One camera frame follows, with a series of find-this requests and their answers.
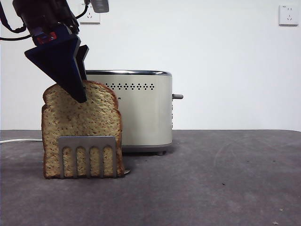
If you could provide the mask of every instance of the toaster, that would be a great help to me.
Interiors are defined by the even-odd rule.
[[[105,84],[118,99],[122,152],[162,155],[172,144],[172,75],[161,71],[87,70],[87,79]]]

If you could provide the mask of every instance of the toaster base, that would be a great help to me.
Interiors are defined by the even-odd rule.
[[[122,153],[145,153],[152,152],[164,155],[172,143],[166,145],[123,145]]]

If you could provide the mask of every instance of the wall outlet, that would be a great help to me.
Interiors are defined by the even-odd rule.
[[[85,9],[85,4],[80,3],[79,14]],[[88,5],[88,10],[85,15],[78,19],[81,24],[100,24],[100,13],[96,13],[93,10],[91,4]]]
[[[297,5],[279,6],[279,25],[297,26],[299,24],[299,7]]]

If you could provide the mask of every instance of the metal toast rack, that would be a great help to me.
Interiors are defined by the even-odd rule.
[[[90,164],[90,150],[92,147],[95,147],[99,150],[99,177],[103,178],[103,150],[105,147],[112,148],[113,154],[113,177],[117,177],[117,166],[116,166],[116,139],[114,136],[95,136],[95,137],[60,137],[58,139],[59,147],[59,161],[61,168],[61,179],[64,179],[64,164],[63,164],[63,149],[68,147],[71,149],[71,159],[73,165],[73,178],[78,178],[77,174],[77,155],[76,149],[78,147],[83,147],[86,151],[86,177],[91,178],[91,164]]]

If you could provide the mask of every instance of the toaster lever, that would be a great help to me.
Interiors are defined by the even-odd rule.
[[[182,94],[173,94],[173,99],[183,99],[184,96]]]

